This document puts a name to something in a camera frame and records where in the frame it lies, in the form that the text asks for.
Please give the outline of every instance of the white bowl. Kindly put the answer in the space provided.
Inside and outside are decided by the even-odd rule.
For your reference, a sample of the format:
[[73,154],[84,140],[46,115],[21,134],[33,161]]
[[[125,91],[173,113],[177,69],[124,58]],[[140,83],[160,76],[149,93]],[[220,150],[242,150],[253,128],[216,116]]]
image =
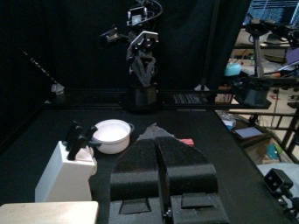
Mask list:
[[122,151],[129,143],[129,133],[133,130],[133,125],[121,120],[110,119],[96,124],[97,131],[92,136],[97,146],[97,150],[106,154],[116,154]]

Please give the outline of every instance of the black tabletop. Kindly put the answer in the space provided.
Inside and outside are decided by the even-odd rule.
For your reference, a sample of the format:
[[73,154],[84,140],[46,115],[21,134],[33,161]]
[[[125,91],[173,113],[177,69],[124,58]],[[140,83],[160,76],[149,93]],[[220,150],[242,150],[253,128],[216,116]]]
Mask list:
[[[134,125],[133,143],[145,128],[156,123],[176,138],[190,138],[214,165],[218,196],[230,223],[292,223],[272,198],[262,176],[249,161],[213,111],[160,110],[132,114],[122,109],[45,109],[0,156],[0,203],[33,202],[33,190],[51,156],[64,139],[70,122],[86,129],[106,119]],[[108,221],[109,173],[116,155],[96,152],[97,173],[89,179],[92,199],[98,202],[97,223]]]

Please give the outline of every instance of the blue object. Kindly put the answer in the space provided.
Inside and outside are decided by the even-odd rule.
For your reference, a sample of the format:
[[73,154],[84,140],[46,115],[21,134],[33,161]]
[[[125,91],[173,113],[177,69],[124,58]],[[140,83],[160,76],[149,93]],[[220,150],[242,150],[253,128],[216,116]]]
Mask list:
[[233,75],[238,75],[238,73],[240,73],[240,64],[238,63],[228,63],[224,75],[233,76]]

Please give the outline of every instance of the black backdrop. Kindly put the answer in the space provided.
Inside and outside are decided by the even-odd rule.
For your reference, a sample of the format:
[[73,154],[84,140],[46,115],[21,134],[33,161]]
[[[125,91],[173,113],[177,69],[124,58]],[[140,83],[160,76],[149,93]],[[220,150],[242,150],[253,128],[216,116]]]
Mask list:
[[[39,62],[65,88],[125,88],[126,46],[94,47],[97,35],[114,25],[126,32],[133,0],[0,0],[1,134],[35,109],[50,92],[50,80],[22,56]],[[249,0],[158,0],[162,15],[153,49],[160,89],[193,89],[205,72],[217,88]]]

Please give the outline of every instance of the black cloth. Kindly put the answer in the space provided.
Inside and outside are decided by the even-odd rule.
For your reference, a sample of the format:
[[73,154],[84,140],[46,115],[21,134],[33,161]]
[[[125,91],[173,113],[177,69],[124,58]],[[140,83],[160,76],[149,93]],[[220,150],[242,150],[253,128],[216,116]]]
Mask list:
[[[212,111],[161,110],[134,115],[121,109],[43,110],[0,157],[0,204],[33,202],[33,189],[70,122],[77,121],[86,129],[106,119],[120,119],[134,125],[130,143],[152,123],[174,137],[193,140],[194,148],[214,165],[218,196],[230,224],[292,223],[272,199],[261,173]],[[94,152],[97,173],[89,179],[89,186],[92,199],[98,202],[97,223],[106,223],[108,180],[118,154]]]

